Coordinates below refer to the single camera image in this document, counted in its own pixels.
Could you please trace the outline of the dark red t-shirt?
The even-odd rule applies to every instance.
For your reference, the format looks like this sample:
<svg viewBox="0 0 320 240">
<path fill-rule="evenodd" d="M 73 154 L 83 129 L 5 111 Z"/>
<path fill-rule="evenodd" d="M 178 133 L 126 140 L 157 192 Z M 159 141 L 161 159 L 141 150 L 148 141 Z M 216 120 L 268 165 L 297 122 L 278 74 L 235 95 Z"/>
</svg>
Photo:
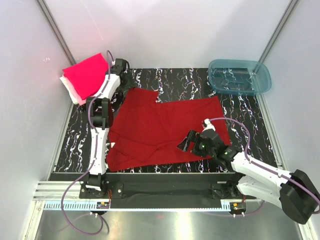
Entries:
<svg viewBox="0 0 320 240">
<path fill-rule="evenodd" d="M 163 103 L 157 97 L 158 92 L 137 87 L 127 92 L 108 133 L 113 144 L 106 155 L 110 171 L 202 160 L 177 146 L 189 130 L 200 133 L 205 119 L 215 119 L 215 130 L 230 144 L 217 96 Z"/>
</svg>

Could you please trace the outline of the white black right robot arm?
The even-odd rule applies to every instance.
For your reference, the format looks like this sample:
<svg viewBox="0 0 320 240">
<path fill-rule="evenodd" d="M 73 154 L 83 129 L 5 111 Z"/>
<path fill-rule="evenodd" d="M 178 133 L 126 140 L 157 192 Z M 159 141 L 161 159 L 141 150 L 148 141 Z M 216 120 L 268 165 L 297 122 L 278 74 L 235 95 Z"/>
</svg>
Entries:
<svg viewBox="0 0 320 240">
<path fill-rule="evenodd" d="M 290 172 L 257 160 L 226 145 L 213 129 L 190 130 L 177 148 L 198 157 L 212 157 L 219 165 L 233 171 L 235 179 L 227 185 L 232 198 L 246 195 L 261 199 L 279 207 L 301 225 L 320 212 L 320 193 L 304 171 Z"/>
</svg>

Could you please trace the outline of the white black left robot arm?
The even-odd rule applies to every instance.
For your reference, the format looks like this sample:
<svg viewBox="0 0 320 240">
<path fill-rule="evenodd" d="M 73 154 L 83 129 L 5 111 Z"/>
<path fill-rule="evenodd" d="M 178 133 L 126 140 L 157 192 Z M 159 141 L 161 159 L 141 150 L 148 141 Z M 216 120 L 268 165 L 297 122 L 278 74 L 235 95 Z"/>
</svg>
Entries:
<svg viewBox="0 0 320 240">
<path fill-rule="evenodd" d="M 86 100 L 91 148 L 89 167 L 82 180 L 81 193 L 92 193 L 97 198 L 103 198 L 108 193 L 108 186 L 104 183 L 104 178 L 107 171 L 107 138 L 114 119 L 111 99 L 116 91 L 122 93 L 132 87 L 127 75 L 129 68 L 130 64 L 127 60 L 115 59 L 112 66 L 107 69 L 104 81 L 97 93 Z"/>
</svg>

